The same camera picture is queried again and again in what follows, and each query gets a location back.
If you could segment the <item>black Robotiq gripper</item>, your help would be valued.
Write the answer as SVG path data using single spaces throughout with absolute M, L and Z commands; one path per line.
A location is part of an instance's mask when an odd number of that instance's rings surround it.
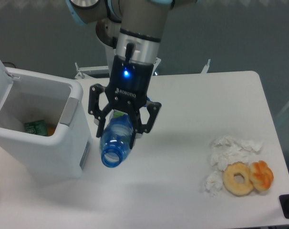
M 149 133 L 157 119 L 162 104 L 147 101 L 147 90 L 151 80 L 152 63 L 138 63 L 132 60 L 135 44 L 128 43 L 124 57 L 116 55 L 113 61 L 110 81 L 107 87 L 96 83 L 90 87 L 88 114 L 94 116 L 94 123 L 98 126 L 96 137 L 103 135 L 106 116 L 111 109 L 124 112 L 129 115 L 133 133 L 130 140 L 130 148 L 133 148 L 135 140 L 143 133 Z M 103 110 L 99 107 L 100 95 L 105 93 L 109 103 Z M 146 104 L 149 118 L 143 124 L 140 116 L 140 108 Z

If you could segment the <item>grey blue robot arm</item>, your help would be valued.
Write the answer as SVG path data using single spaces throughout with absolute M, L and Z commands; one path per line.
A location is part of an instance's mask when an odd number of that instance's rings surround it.
M 114 34 L 108 34 L 115 48 L 107 86 L 90 88 L 88 112 L 95 117 L 97 137 L 104 131 L 105 118 L 117 110 L 130 117 L 133 132 L 130 146 L 143 133 L 149 133 L 161 108 L 147 100 L 170 0 L 69 0 L 72 17 L 79 24 L 110 21 Z

